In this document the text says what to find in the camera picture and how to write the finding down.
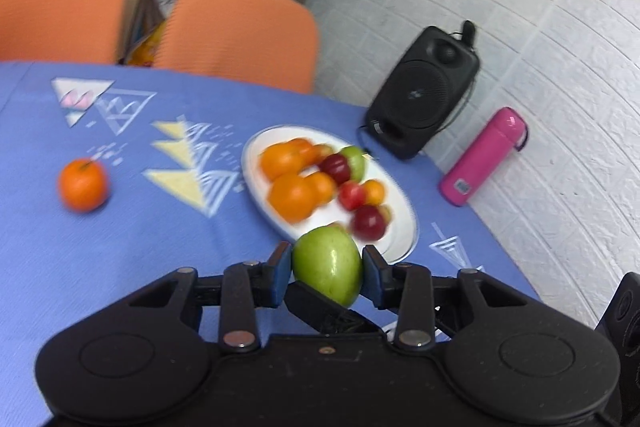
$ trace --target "table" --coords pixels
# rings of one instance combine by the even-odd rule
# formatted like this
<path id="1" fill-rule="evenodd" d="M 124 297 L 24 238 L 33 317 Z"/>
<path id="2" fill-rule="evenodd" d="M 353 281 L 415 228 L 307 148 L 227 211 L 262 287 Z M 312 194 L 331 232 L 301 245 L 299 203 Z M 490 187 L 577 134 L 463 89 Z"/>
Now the table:
<path id="1" fill-rule="evenodd" d="M 268 258 L 280 238 L 239 171 L 252 135 L 290 123 L 356 143 L 363 115 L 316 96 L 169 71 L 0 64 L 0 425 L 48 418 L 33 362 L 51 335 L 177 267 L 213 275 Z M 180 149 L 185 132 L 198 183 Z M 535 296 L 476 214 L 442 199 L 441 174 L 426 156 L 400 162 L 379 146 L 372 151 L 415 207 L 420 239 L 408 261 L 444 276 L 481 265 Z M 100 157 L 113 195 L 78 216 L 60 205 L 56 178 L 82 156 Z M 395 320 L 362 297 L 354 309 L 380 326 Z M 258 322 L 263 341 L 270 331 L 309 331 L 284 307 L 258 310 Z M 216 331 L 208 309 L 201 334 L 213 340 Z"/>

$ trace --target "speaker grille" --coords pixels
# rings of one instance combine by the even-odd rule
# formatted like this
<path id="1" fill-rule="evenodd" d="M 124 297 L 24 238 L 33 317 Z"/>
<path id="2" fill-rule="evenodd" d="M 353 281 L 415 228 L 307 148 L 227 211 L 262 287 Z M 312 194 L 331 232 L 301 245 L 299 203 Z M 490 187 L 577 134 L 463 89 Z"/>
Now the speaker grille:
<path id="1" fill-rule="evenodd" d="M 421 60 L 396 68 L 392 86 L 393 116 L 407 127 L 423 129 L 441 120 L 449 105 L 444 76 Z"/>

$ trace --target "fruit plate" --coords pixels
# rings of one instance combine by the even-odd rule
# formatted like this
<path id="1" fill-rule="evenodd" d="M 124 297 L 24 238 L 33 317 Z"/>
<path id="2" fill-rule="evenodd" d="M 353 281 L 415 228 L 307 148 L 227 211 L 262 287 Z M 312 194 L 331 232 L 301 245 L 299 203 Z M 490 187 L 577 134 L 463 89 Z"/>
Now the fruit plate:
<path id="1" fill-rule="evenodd" d="M 295 242 L 298 238 L 308 232 L 328 225 L 335 221 L 339 221 L 344 225 L 348 225 L 351 219 L 351 213 L 344 210 L 337 198 L 334 198 L 329 204 L 317 208 L 316 211 L 304 221 L 290 225 L 282 219 L 267 202 L 267 195 L 270 188 L 270 182 L 260 170 L 259 159 L 260 154 L 268 146 L 286 142 L 293 138 L 303 137 L 309 139 L 314 144 L 326 143 L 339 151 L 343 147 L 351 145 L 340 138 L 313 129 L 311 127 L 281 125 L 269 127 L 255 134 L 245 144 L 242 150 L 242 174 L 244 181 L 249 189 L 249 193 L 254 198 L 255 203 L 271 224 L 282 234 L 288 241 Z M 304 171 L 302 174 L 307 175 L 318 170 L 312 167 Z M 373 245 L 382 254 L 382 257 L 389 263 L 398 263 L 408 256 L 418 241 L 418 222 L 415 218 L 414 209 L 406 197 L 402 189 L 396 184 L 394 179 L 387 174 L 378 163 L 367 157 L 367 169 L 363 182 L 370 179 L 380 180 L 386 188 L 385 203 L 391 208 L 393 219 L 386 229 L 385 235 L 380 240 L 373 242 Z M 362 254 L 362 248 L 365 242 L 354 238 L 358 250 Z"/>

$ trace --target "chair backrest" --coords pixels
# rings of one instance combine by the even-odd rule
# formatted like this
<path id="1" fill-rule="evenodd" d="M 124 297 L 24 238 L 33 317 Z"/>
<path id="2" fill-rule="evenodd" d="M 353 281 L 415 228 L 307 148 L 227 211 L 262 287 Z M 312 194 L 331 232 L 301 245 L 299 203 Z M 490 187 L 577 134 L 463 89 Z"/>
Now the chair backrest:
<path id="1" fill-rule="evenodd" d="M 177 0 L 154 67 L 307 93 L 318 41 L 294 0 Z"/>
<path id="2" fill-rule="evenodd" d="M 125 0 L 0 0 L 0 60 L 113 64 Z"/>

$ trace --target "orange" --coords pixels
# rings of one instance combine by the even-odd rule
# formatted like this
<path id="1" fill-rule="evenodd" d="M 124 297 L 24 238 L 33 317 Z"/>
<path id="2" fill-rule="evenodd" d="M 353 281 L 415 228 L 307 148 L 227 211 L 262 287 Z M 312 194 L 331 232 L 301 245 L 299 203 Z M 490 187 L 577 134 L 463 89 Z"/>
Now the orange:
<path id="1" fill-rule="evenodd" d="M 326 143 L 319 143 L 318 145 L 314 145 L 314 149 L 316 150 L 316 165 L 322 162 L 322 160 L 324 160 L 330 154 L 335 153 L 335 149 Z"/>
<path id="2" fill-rule="evenodd" d="M 305 167 L 316 164 L 316 161 L 318 161 L 318 150 L 308 139 L 294 138 L 293 140 L 289 140 L 289 143 L 298 148 L 298 152 L 300 152 L 300 155 L 305 161 Z"/>
<path id="3" fill-rule="evenodd" d="M 378 206 L 385 200 L 386 190 L 385 185 L 378 180 L 367 180 L 362 184 L 366 194 L 366 204 L 372 204 Z"/>
<path id="4" fill-rule="evenodd" d="M 309 174 L 306 179 L 314 186 L 316 190 L 316 198 L 318 205 L 327 204 L 334 199 L 336 185 L 334 179 L 326 172 L 314 172 Z"/>
<path id="5" fill-rule="evenodd" d="M 63 203 L 76 212 L 91 212 L 109 197 L 109 176 L 98 162 L 89 158 L 74 160 L 58 178 Z"/>
<path id="6" fill-rule="evenodd" d="M 298 174 L 305 161 L 298 148 L 291 143 L 274 143 L 262 151 L 260 169 L 270 182 L 283 174 Z"/>
<path id="7" fill-rule="evenodd" d="M 283 174 L 271 185 L 267 201 L 288 223 L 298 223 L 314 213 L 318 200 L 316 190 L 306 178 Z"/>

